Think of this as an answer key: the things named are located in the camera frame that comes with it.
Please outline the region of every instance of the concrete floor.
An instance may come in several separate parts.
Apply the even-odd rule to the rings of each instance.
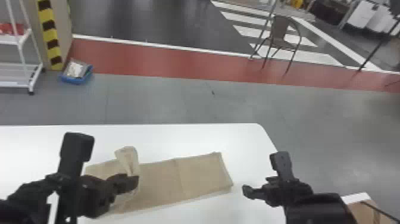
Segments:
[[[381,92],[101,74],[74,86],[57,73],[32,97],[0,89],[1,125],[259,123],[315,192],[366,191],[394,215],[399,121],[400,96]]]

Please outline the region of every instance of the folded fabric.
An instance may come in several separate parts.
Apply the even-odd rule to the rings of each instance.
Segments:
[[[137,166],[137,152],[133,147],[126,147],[123,153],[117,152],[116,160],[92,165],[85,170],[85,174],[102,179],[116,173],[139,175],[140,192],[124,195],[123,200],[118,197],[120,200],[115,201],[109,213],[148,209],[216,192],[225,193],[233,186],[221,153]]]
[[[117,173],[126,173],[128,176],[139,176],[139,185],[133,191],[117,195],[115,202],[110,206],[109,213],[121,209],[124,203],[132,199],[140,190],[140,166],[138,152],[134,147],[124,147],[114,152],[116,160],[94,164],[85,168],[85,174],[106,180]]]

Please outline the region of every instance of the blue bin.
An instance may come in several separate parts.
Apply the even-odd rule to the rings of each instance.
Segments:
[[[88,66],[85,75],[82,78],[74,78],[71,76],[66,76],[63,73],[60,75],[60,79],[63,82],[67,82],[74,85],[81,85],[86,83],[89,78],[93,75],[93,66]]]

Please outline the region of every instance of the metal chair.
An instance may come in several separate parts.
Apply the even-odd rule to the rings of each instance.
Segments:
[[[285,35],[289,28],[289,25],[296,30],[296,32],[299,36],[299,42],[297,43],[297,45],[289,43],[288,41],[285,40]],[[298,50],[300,43],[301,43],[301,39],[302,39],[300,30],[299,30],[296,22],[290,17],[285,17],[282,15],[275,15],[273,18],[272,26],[271,26],[270,36],[265,38],[261,42],[258,49],[256,50],[256,53],[258,52],[258,50],[260,50],[261,46],[264,45],[264,43],[267,39],[270,41],[270,46],[268,48],[267,55],[265,56],[264,63],[262,64],[262,68],[265,67],[265,62],[268,59],[268,55],[270,54],[271,47],[277,48],[276,51],[271,55],[271,58],[274,57],[275,54],[280,49],[292,51],[293,55],[292,55],[292,58],[290,59],[289,65],[287,66],[287,69],[285,71],[285,74],[286,74],[289,71],[290,66],[292,65],[293,58],[295,57],[296,51]]]

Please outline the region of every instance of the hazard stripe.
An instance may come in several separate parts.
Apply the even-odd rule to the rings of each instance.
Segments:
[[[51,69],[61,70],[63,68],[63,58],[61,57],[60,43],[50,0],[37,0],[37,9]]]

